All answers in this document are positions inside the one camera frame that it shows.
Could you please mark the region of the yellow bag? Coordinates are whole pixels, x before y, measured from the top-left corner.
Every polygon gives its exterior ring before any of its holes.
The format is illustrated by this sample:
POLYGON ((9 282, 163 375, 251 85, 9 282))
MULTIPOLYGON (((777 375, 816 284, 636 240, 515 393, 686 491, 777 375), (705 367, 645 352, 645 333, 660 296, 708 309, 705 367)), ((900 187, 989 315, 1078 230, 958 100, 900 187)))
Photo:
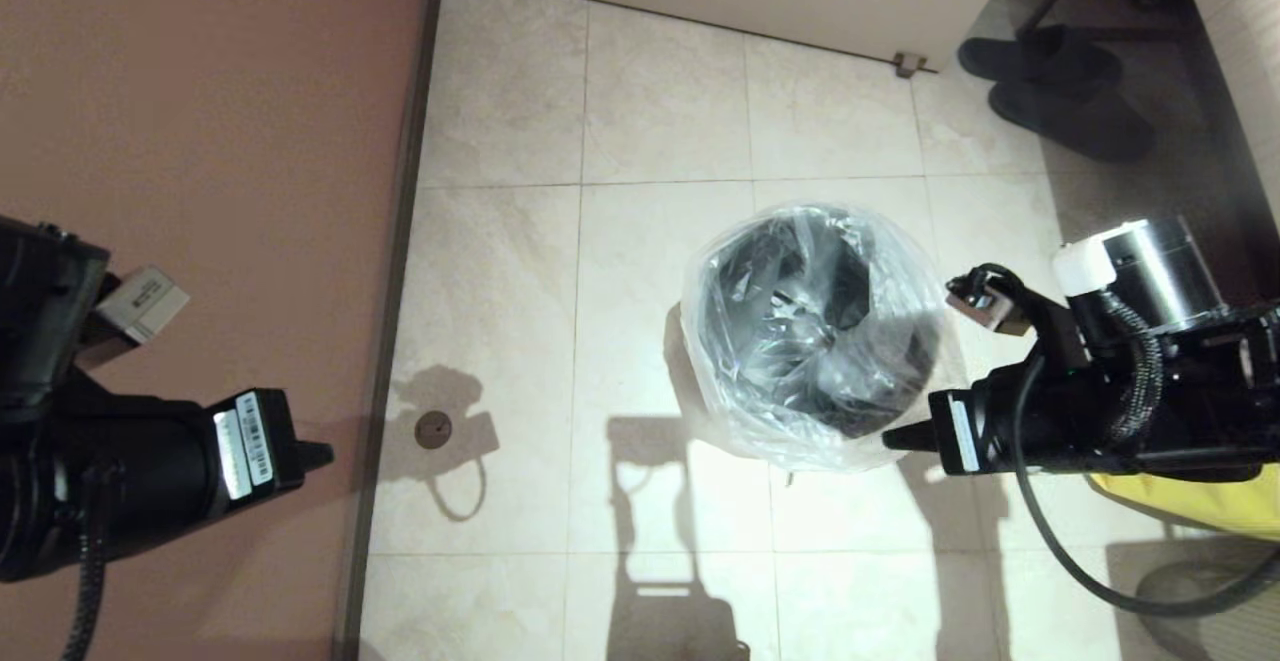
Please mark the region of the yellow bag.
POLYGON ((1280 543, 1280 464, 1262 466, 1260 474, 1249 480, 1226 483, 1147 474, 1089 474, 1088 479, 1101 493, 1146 511, 1280 543))

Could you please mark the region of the black slipper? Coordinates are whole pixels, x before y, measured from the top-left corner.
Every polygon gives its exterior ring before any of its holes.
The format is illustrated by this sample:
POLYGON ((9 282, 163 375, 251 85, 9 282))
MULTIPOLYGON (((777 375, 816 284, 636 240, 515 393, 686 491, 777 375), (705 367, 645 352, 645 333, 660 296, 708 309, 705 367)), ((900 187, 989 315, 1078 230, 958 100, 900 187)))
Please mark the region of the black slipper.
POLYGON ((997 83, 1117 83, 1120 59, 1068 26, 1047 26, 1014 40, 968 38, 957 50, 960 67, 997 83))
POLYGON ((987 97, 1001 119, 1100 163, 1137 163, 1156 146, 1155 127, 1103 81, 1002 81, 987 97))

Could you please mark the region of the light wooden cabinet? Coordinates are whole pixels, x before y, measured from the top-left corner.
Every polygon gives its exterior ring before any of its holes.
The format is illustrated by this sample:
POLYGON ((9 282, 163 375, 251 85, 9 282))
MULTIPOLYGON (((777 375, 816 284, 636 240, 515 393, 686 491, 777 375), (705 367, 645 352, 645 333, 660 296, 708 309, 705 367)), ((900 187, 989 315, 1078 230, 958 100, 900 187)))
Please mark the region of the light wooden cabinet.
POLYGON ((1280 222, 1280 0, 1194 0, 1280 222))

